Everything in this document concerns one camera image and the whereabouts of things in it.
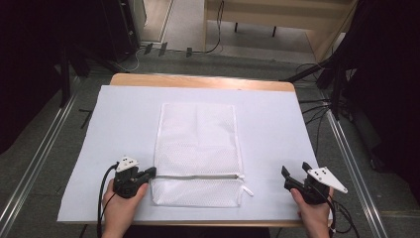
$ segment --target mesh laundry bag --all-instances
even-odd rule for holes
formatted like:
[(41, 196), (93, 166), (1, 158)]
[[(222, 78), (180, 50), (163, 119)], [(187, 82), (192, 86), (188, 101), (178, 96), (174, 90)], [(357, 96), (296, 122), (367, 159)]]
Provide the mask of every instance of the mesh laundry bag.
[(234, 106), (164, 104), (153, 200), (159, 205), (238, 206), (244, 187)]

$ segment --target zipper pull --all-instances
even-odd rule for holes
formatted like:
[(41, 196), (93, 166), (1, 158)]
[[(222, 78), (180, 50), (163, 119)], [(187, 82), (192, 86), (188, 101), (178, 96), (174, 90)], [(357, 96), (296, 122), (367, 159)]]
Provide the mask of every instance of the zipper pull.
[(250, 196), (254, 196), (254, 193), (247, 187), (245, 187), (244, 185), (242, 185), (242, 189)]

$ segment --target human hand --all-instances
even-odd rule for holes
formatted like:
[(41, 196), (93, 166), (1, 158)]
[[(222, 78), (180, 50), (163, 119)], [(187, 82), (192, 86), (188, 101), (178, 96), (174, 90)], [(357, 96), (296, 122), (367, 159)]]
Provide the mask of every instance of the human hand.
[[(328, 228), (328, 215), (330, 206), (327, 203), (310, 205), (303, 199), (302, 194), (296, 188), (290, 190), (294, 201), (299, 207), (298, 214), (303, 220), (306, 228), (306, 234), (310, 238), (330, 237)], [(330, 196), (333, 196), (334, 190), (330, 188)]]
[(133, 223), (136, 208), (145, 196), (149, 186), (147, 183), (142, 184), (136, 196), (127, 199), (117, 194), (114, 195), (113, 185), (114, 179), (112, 178), (102, 198), (102, 206), (104, 207), (109, 201), (104, 211), (105, 231), (102, 235), (103, 238), (119, 238), (124, 236), (126, 230)]

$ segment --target white paper sheet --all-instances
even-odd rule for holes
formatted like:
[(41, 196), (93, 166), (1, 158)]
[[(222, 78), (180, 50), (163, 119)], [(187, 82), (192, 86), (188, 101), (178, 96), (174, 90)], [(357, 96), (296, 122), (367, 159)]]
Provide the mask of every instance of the white paper sheet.
[(299, 219), (283, 188), (281, 167), (294, 178), (305, 179), (302, 162), (318, 166), (294, 92), (102, 86), (57, 221), (95, 222), (103, 175), (124, 155), (138, 160), (140, 170), (153, 165), (160, 108), (174, 102), (235, 105), (245, 182), (255, 195), (243, 196), (242, 205), (235, 208), (185, 208), (157, 206), (149, 190), (135, 221)]

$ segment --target wrist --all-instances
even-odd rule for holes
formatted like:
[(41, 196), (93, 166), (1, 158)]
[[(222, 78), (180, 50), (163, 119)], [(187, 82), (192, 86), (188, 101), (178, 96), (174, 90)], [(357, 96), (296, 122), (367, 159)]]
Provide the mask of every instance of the wrist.
[(319, 227), (317, 229), (307, 230), (307, 235), (309, 238), (329, 238), (330, 237), (330, 228), (329, 227)]
[(118, 232), (112, 229), (105, 228), (102, 238), (123, 238), (124, 232)]

